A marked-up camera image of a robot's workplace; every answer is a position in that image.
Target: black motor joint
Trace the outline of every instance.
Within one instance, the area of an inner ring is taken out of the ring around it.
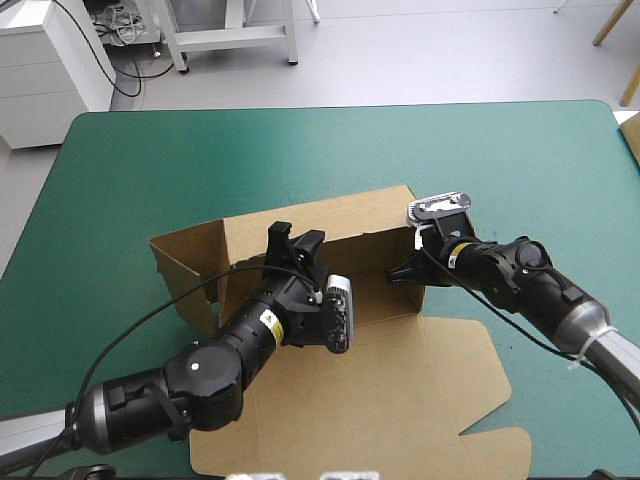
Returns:
[[[324,232],[290,239],[290,231],[285,222],[269,228],[260,286],[214,338],[189,345],[162,368],[110,380],[87,393],[79,443],[108,453],[165,432],[182,440],[192,428],[222,428],[240,417],[244,390],[279,345],[324,345],[334,353],[349,348],[349,281],[329,276],[329,266],[315,262]],[[102,410],[96,408],[101,404]]]

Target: green table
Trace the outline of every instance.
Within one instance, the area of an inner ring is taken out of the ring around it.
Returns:
[[[419,196],[468,192],[482,238],[543,241],[640,340],[640,179],[603,103],[86,114],[0,282],[0,412],[69,401],[107,341],[166,300],[150,237],[399,183]],[[429,314],[483,320],[511,380],[513,398],[474,431],[526,428],[532,475],[640,471],[637,434],[601,381],[569,372],[460,290],[426,298]],[[97,380],[160,365],[193,338],[167,311],[118,347]],[[43,472],[104,461],[123,474],[192,474],[188,445],[166,438],[106,458],[77,452]]]

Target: wooden stool leg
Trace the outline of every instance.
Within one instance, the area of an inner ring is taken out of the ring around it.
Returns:
[[[627,8],[629,8],[632,3],[633,3],[633,0],[622,0],[618,4],[616,9],[613,11],[611,16],[609,17],[609,20],[607,20],[607,23],[604,24],[604,26],[602,27],[602,30],[600,30],[600,33],[598,33],[596,38],[593,40],[593,45],[595,47],[600,45],[602,41],[607,37],[607,35],[609,35],[609,32],[613,30],[613,27],[615,27],[616,23],[618,23],[618,20],[620,20],[620,17],[624,15],[624,12],[627,11]]]
[[[622,94],[622,100],[620,100],[621,107],[626,107],[631,103],[631,100],[633,99],[633,96],[638,89],[638,85],[640,85],[640,65],[636,67],[635,71],[633,72],[633,76],[629,80],[627,88]]]

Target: white floor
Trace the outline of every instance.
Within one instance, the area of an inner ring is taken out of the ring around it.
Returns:
[[[184,29],[216,25],[219,1],[175,2]],[[314,107],[600,99],[612,108],[640,61],[640,7],[599,47],[591,40],[614,0],[319,0],[314,25],[296,0],[300,64],[282,47],[192,54],[191,73],[171,71],[114,110]],[[281,15],[261,0],[254,19]],[[146,73],[164,68],[137,50]],[[131,70],[116,52],[115,61]],[[133,90],[133,81],[122,88]],[[640,109],[640,94],[629,106]],[[13,252],[57,147],[10,152],[0,142],[0,275]]]

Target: unfolded cardboard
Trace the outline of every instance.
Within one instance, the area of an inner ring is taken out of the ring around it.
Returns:
[[[524,479],[531,444],[506,428],[460,435],[506,402],[511,390],[488,332],[478,322],[419,315],[424,289],[391,286],[385,269],[410,254],[406,186],[214,220],[151,240],[173,295],[238,262],[260,263],[267,228],[292,236],[326,232],[318,261],[351,278],[356,338],[349,352],[278,348],[245,392],[241,419],[194,431],[191,463],[203,474],[283,472],[317,479],[326,471],[379,471],[386,479]],[[259,272],[233,275],[178,305],[213,333]],[[220,320],[212,303],[220,303]]]
[[[620,130],[624,136],[636,162],[640,163],[640,113],[625,120],[620,125]]]

